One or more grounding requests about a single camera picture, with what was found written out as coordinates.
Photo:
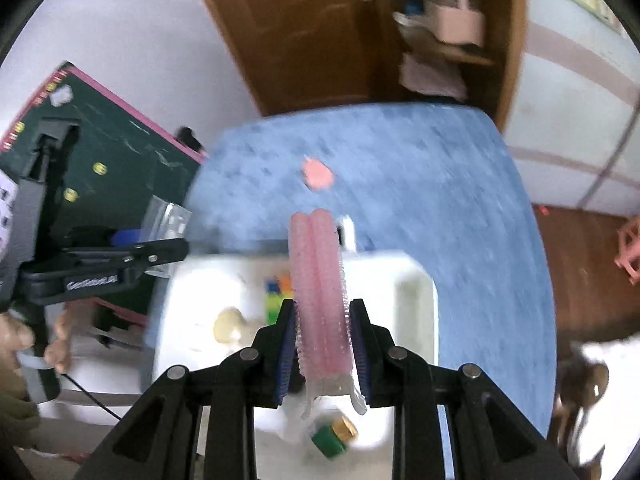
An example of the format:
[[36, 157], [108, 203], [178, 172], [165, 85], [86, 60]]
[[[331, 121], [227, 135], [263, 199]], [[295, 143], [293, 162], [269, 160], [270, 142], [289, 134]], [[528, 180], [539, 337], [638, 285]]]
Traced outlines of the person left hand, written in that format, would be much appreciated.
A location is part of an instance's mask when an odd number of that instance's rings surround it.
[[[70, 309], [65, 309], [54, 323], [55, 340], [44, 350], [44, 360], [58, 373], [67, 373], [70, 369], [70, 338], [73, 327], [73, 313]], [[18, 367], [16, 352], [32, 348], [35, 344], [35, 334], [9, 313], [2, 313], [0, 336], [1, 369], [15, 372]]]

